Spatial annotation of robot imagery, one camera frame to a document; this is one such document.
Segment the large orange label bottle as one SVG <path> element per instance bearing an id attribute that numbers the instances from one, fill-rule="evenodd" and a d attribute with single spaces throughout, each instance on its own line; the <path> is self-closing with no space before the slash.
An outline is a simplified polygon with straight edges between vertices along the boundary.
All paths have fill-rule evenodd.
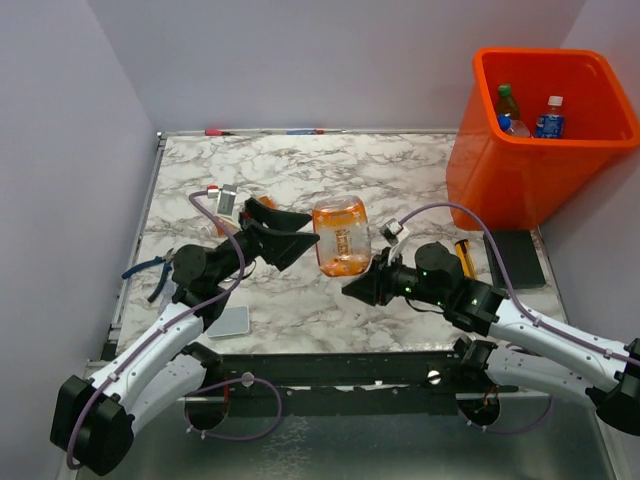
<path id="1" fill-rule="evenodd" d="M 371 238 L 364 202 L 355 195 L 317 201 L 312 210 L 313 231 L 319 236 L 316 258 L 328 277 L 357 276 L 371 261 Z"/>

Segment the green cap tea bottle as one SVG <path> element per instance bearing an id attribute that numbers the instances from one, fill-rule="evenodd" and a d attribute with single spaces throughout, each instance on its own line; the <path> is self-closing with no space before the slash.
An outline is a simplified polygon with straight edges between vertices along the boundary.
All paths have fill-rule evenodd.
<path id="1" fill-rule="evenodd" d="M 501 84 L 498 89 L 498 100 L 495 104 L 495 112 L 497 115 L 505 115 L 512 120 L 520 120 L 521 113 L 518 103 L 512 94 L 510 84 Z"/>

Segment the small blue label bottle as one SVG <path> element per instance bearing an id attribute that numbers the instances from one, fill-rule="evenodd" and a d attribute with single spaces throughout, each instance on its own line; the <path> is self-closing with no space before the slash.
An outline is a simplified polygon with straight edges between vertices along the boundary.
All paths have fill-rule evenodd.
<path id="1" fill-rule="evenodd" d="M 564 98 L 562 96 L 550 96 L 547 109 L 536 120 L 533 132 L 534 138 L 562 139 L 564 132 L 565 116 L 563 114 Z"/>

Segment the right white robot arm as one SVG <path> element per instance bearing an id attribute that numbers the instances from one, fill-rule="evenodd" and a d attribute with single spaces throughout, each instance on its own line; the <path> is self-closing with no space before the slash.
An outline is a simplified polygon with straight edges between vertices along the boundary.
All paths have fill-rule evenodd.
<path id="1" fill-rule="evenodd" d="M 342 288 L 371 306 L 396 297 L 440 308 L 445 320 L 486 337 L 467 342 L 461 383 L 518 386 L 594 409 L 607 425 L 639 433 L 639 343 L 581 331 L 519 302 L 512 294 L 464 275 L 458 257 L 438 242 L 418 248 L 412 267 L 385 248 L 369 269 Z"/>

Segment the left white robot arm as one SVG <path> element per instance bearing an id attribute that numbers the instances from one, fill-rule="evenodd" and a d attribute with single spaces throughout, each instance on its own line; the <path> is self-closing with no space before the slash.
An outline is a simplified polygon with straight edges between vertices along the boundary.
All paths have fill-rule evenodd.
<path id="1" fill-rule="evenodd" d="M 196 360 L 190 347 L 222 315 L 233 286 L 254 260 L 283 271 L 319 240 L 305 231 L 308 213 L 272 209 L 255 198 L 239 213 L 240 228 L 215 247 L 188 244 L 173 256 L 176 291 L 158 319 L 121 355 L 89 378 L 70 376 L 60 387 L 50 441 L 70 470 L 111 472 L 143 426 L 179 397 L 206 395 L 221 371 Z"/>

